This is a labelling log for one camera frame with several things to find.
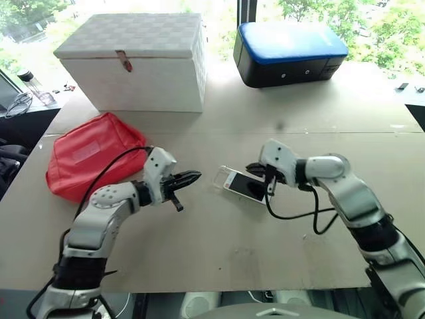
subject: table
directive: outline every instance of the table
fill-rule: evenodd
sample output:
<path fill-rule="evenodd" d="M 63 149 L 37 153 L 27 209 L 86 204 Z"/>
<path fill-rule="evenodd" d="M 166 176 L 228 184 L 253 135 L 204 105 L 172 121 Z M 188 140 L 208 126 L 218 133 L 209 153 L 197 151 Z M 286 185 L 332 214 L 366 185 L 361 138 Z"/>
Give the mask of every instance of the table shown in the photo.
<path fill-rule="evenodd" d="M 108 261 L 108 270 L 119 273 L 105 278 L 104 288 L 176 292 L 368 285 L 366 263 L 341 221 L 319 237 L 313 234 L 310 218 L 277 221 L 261 204 L 213 186 L 220 165 L 243 170 L 257 160 L 268 138 L 286 143 L 300 156 L 345 155 L 394 215 L 397 226 L 425 250 L 425 135 L 405 107 L 385 94 L 378 94 L 381 99 L 372 94 L 373 103 L 356 108 L 367 99 L 360 94 L 364 86 L 347 84 L 344 74 L 353 67 L 347 64 L 346 71 L 343 68 L 329 82 L 260 91 L 243 87 L 240 80 L 236 83 L 235 75 L 222 78 L 229 82 L 221 87 L 220 72 L 212 72 L 203 114 L 115 112 L 171 152 L 178 161 L 176 171 L 197 169 L 203 176 L 177 192 L 184 212 L 177 213 L 170 203 L 145 207 L 123 224 Z M 372 69 L 366 64 L 359 73 Z M 370 83 L 367 94 L 380 92 L 381 84 L 373 85 L 377 89 Z M 230 92 L 223 92 L 224 87 L 247 95 L 227 105 L 224 99 Z M 278 108 L 283 97 L 285 104 Z M 81 105 L 71 101 L 60 111 L 48 129 L 54 135 L 42 138 L 0 203 L 0 288 L 38 289 L 51 275 L 58 238 L 69 227 L 76 206 L 50 194 L 44 173 L 53 141 L 69 129 L 67 125 L 87 120 L 78 111 Z M 64 115 L 71 107 L 78 116 L 67 124 Z M 382 112 L 376 127 L 371 110 Z M 88 117 L 95 113 L 86 109 Z M 282 130 L 276 125 L 281 119 L 286 123 Z M 328 206 L 326 194 L 319 195 L 321 207 Z M 272 205 L 277 213 L 301 213 L 312 209 L 313 198 L 280 186 Z M 328 218 L 323 216 L 321 222 Z"/>

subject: metal bracket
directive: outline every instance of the metal bracket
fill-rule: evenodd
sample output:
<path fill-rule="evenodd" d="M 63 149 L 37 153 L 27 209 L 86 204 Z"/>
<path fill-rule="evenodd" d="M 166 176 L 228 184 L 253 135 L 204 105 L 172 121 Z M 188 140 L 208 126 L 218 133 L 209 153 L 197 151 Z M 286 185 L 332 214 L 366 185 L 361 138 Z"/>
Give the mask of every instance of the metal bracket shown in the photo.
<path fill-rule="evenodd" d="M 128 60 L 128 57 L 126 55 L 126 52 L 124 50 L 115 50 L 115 52 L 117 53 L 118 58 L 120 58 L 120 61 L 122 63 L 122 66 L 128 72 L 131 72 L 133 70 L 133 66 L 131 65 L 130 61 Z"/>

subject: white storage box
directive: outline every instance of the white storage box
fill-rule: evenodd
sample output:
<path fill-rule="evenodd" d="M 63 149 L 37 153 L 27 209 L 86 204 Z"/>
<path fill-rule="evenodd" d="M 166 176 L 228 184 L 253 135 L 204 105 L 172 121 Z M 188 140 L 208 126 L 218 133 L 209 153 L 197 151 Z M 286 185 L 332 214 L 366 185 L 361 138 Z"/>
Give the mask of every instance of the white storage box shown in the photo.
<path fill-rule="evenodd" d="M 94 15 L 54 55 L 99 110 L 202 112 L 201 15 Z"/>

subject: phone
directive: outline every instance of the phone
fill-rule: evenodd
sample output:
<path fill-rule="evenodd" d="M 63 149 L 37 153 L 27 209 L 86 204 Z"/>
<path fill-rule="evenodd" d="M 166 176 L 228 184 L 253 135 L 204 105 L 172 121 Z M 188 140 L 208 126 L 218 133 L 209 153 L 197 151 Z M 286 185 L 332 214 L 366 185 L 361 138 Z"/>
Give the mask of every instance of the phone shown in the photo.
<path fill-rule="evenodd" d="M 266 204 L 264 183 L 238 171 L 229 173 L 223 187 L 258 203 Z"/>

